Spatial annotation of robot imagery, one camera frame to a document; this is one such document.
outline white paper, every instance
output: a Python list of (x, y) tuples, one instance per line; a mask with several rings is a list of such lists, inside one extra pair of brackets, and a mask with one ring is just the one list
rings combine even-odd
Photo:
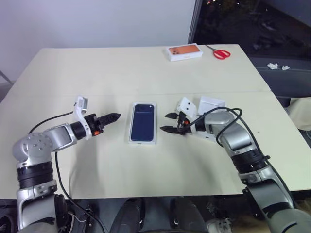
[(275, 64), (269, 63), (267, 66), (268, 66), (270, 69), (277, 69), (277, 63), (275, 63)]

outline white table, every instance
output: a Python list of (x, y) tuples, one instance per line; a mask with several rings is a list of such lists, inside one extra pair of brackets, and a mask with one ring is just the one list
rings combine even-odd
[[(0, 180), (5, 187), (0, 198), (15, 198), (18, 189), (14, 142), (43, 119), (72, 110), (77, 94), (89, 98), (90, 114), (122, 116), (103, 134), (59, 152), (63, 183), (74, 198), (241, 193), (237, 171), (216, 143), (161, 130), (156, 145), (127, 143), (133, 102), (156, 102), (159, 127), (175, 124), (164, 115), (180, 98), (195, 102), (201, 95), (242, 108), (243, 119), (289, 189), (311, 188), (311, 150), (269, 87), (238, 46), (215, 47), (235, 59), (218, 61), (204, 47), (202, 58), (176, 63), (165, 60), (161, 47), (42, 50), (0, 104), (0, 173), (11, 177)], [(237, 68), (236, 60), (245, 69)], [(66, 116), (38, 130), (73, 121)]]

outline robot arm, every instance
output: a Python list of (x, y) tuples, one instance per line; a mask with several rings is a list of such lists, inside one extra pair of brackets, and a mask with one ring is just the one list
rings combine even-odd
[(193, 113), (195, 111), (195, 105), (183, 98), (177, 104), (176, 113), (166, 115), (168, 118), (178, 119), (178, 127), (163, 126), (161, 129), (181, 135), (198, 133), (197, 131), (214, 136), (221, 133), (219, 141), (238, 170), (242, 183), (246, 185), (244, 194), (249, 200), (256, 202), (271, 232), (310, 232), (311, 216), (295, 209), (290, 192), (260, 151), (257, 142), (245, 128), (236, 122), (232, 123), (234, 115), (230, 112), (211, 112), (191, 125), (190, 122), (198, 119)]
[(57, 152), (86, 137), (103, 132), (105, 125), (118, 120), (120, 114), (111, 113), (97, 118), (95, 114), (82, 117), (87, 99), (78, 98), (75, 109), (79, 121), (62, 124), (42, 133), (30, 133), (13, 146), (17, 163), (18, 229), (20, 232), (58, 232), (65, 225), (67, 206), (63, 195), (55, 195), (52, 152)]

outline scissors blade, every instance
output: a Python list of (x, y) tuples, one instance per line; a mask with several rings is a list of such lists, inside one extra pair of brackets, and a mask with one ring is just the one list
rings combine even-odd
[(215, 49), (213, 49), (212, 47), (205, 45), (206, 47), (210, 48), (211, 50), (215, 51)]

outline phone screen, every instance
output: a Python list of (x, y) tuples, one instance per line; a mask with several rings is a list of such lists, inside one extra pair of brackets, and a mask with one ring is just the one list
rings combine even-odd
[(154, 138), (155, 107), (151, 104), (137, 104), (134, 107), (131, 140), (151, 142)]

